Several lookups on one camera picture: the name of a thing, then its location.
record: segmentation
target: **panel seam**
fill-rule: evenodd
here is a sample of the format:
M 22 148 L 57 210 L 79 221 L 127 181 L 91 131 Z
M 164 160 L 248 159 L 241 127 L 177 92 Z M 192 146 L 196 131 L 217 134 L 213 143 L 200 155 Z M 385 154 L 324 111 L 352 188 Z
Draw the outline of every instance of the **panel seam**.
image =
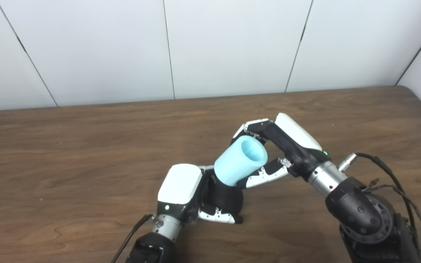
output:
M 409 67 L 412 65 L 412 63 L 414 63 L 415 59 L 418 57 L 418 54 L 421 52 L 421 47 L 419 48 L 419 50 L 417 51 L 417 53 L 414 55 L 414 57 L 412 58 L 411 62 L 409 63 L 409 65 L 407 65 L 406 69 L 404 70 L 404 72 L 402 73 L 402 75 L 399 77 L 399 80 L 397 80 L 396 85 L 399 84 L 399 81 L 401 81 L 402 77 L 404 77 L 404 75 L 406 74 L 407 70 L 409 70 Z
M 0 10 L 1 10 L 1 12 L 3 13 L 3 15 L 4 15 L 4 17 L 5 17 L 6 21 L 7 21 L 7 23 L 8 23 L 8 24 L 9 24 L 9 26 L 11 27 L 12 32 L 14 33 L 14 35 L 15 35 L 15 37 L 17 38 L 18 42 L 20 43 L 20 46 L 22 47 L 22 50 L 24 50 L 24 52 L 27 54 L 27 57 L 29 58 L 30 63 L 32 63 L 32 66 L 34 67 L 35 71 L 37 72 L 38 76 L 40 77 L 40 80 L 42 80 L 42 83 L 43 83 L 43 85 L 45 86 L 46 90 L 48 91 L 48 94 L 50 94 L 50 97 L 52 98 L 52 100 L 53 100 L 53 102 L 55 103 L 55 105 L 56 105 L 57 107 L 59 107 L 59 106 L 58 106 L 58 103 L 56 102 L 55 98 L 54 98 L 54 97 L 53 97 L 53 95 L 52 95 L 52 92 L 50 91 L 50 89 L 49 89 L 49 88 L 48 88 L 48 86 L 46 85 L 45 80 L 42 78 L 42 75 L 40 75 L 40 72 L 38 71 L 37 67 L 35 66 L 35 64 L 34 64 L 34 62 L 33 62 L 32 58 L 30 57 L 29 53 L 27 52 L 27 50 L 26 50 L 25 46 L 22 44 L 22 41 L 20 40 L 19 36 L 18 36 L 18 35 L 17 35 L 17 33 L 15 32 L 14 27 L 12 26 L 11 22 L 10 22 L 10 21 L 9 21 L 9 19 L 7 18 L 7 15 L 6 15 L 6 13 L 4 12 L 3 8 L 1 7 L 1 5 L 0 5 Z
M 173 99 L 175 97 L 175 84 L 173 81 L 173 69 L 172 69 L 172 55 L 170 54 L 170 40 L 168 39 L 168 25 L 167 25 L 167 12 L 165 11 L 165 0 L 162 0 L 163 3 L 163 15 L 165 17 L 165 31 L 167 32 L 167 47 L 168 47 L 168 60 L 170 61 L 170 75 L 172 76 L 172 89 L 173 89 Z
M 310 17 L 311 7 L 313 6 L 313 1 L 314 0 L 311 0 L 310 8 L 308 9 L 308 13 L 306 15 L 306 20 L 304 22 L 303 31 L 301 32 L 300 42 L 299 42 L 299 45 L 297 47 L 297 52 L 295 52 L 295 57 L 293 58 L 292 68 L 290 69 L 289 79 L 287 80 L 287 85 L 285 86 L 284 93 L 287 92 L 287 88 L 289 87 L 290 77 L 292 77 L 293 68 L 295 66 L 295 61 L 297 60 L 297 55 L 298 55 L 298 51 L 299 51 L 300 46 L 301 46 L 301 41 L 302 41 L 303 36 L 304 36 L 304 31 L 306 30 L 306 24 L 308 23 L 308 18 Z

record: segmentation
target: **wooden table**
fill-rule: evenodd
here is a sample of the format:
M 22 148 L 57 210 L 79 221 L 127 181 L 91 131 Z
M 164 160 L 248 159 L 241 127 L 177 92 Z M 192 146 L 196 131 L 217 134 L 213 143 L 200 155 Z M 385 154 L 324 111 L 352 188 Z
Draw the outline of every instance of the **wooden table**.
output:
M 403 87 L 0 111 L 0 263 L 110 262 L 133 224 L 155 212 L 173 164 L 212 164 L 242 123 L 278 112 L 334 163 L 358 151 L 380 156 L 421 209 L 421 102 Z M 280 156 L 268 145 L 270 160 Z M 366 160 L 348 174 L 391 183 Z M 380 193 L 405 214 L 398 195 Z M 301 178 L 244 196 L 243 225 L 200 220 L 182 230 L 181 262 L 349 262 L 338 222 Z

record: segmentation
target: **cable connector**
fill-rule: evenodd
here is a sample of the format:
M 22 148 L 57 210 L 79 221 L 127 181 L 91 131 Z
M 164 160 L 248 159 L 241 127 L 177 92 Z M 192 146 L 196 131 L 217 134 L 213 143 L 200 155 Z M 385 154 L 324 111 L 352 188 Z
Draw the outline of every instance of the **cable connector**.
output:
M 352 153 L 341 164 L 339 164 L 339 167 L 337 169 L 342 173 L 345 172 L 350 167 L 350 165 L 354 162 L 356 157 L 357 155 L 355 153 Z
M 163 226 L 163 221 L 155 214 L 151 216 L 151 221 L 157 226 L 157 228 L 161 228 Z

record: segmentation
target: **robotic arm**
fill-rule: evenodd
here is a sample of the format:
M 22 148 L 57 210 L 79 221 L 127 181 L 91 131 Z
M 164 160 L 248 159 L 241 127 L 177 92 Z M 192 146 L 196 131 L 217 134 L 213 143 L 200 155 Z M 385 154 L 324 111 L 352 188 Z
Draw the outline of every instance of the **robotic arm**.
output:
M 268 140 L 284 153 L 283 158 L 267 163 L 263 145 Z M 372 188 L 344 174 L 357 156 L 361 154 L 349 156 L 336 167 L 319 143 L 283 113 L 276 121 L 247 122 L 214 166 L 177 164 L 170 168 L 158 194 L 158 216 L 147 215 L 139 221 L 112 263 L 149 218 L 154 222 L 152 231 L 136 240 L 126 263 L 176 262 L 175 241 L 182 227 L 194 225 L 198 218 L 240 224 L 242 189 L 288 174 L 303 178 L 325 198 L 329 213 L 340 222 L 341 237 L 353 263 L 420 263 L 410 208 L 411 224 L 386 199 L 373 194 Z M 371 158 L 390 172 L 379 159 Z M 399 188 L 395 190 L 410 201 L 395 183 Z
M 319 143 L 284 113 L 279 113 L 274 122 L 247 122 L 232 143 L 243 135 L 262 143 L 272 141 L 285 158 L 267 163 L 237 182 L 237 186 L 248 188 L 287 174 L 301 177 L 325 198 L 329 213 L 339 220 L 353 263 L 421 262 L 416 230 L 407 218 L 396 213 L 386 199 L 371 193 L 366 185 L 344 174 L 357 155 L 349 156 L 337 168 Z

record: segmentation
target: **light blue cup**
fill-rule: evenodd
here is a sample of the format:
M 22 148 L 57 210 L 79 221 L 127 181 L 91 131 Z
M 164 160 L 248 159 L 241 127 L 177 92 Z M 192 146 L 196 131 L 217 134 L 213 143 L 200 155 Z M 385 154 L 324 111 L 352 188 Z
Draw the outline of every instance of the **light blue cup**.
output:
M 251 136 L 241 136 L 215 161 L 217 178 L 228 186 L 265 165 L 268 154 L 264 146 Z

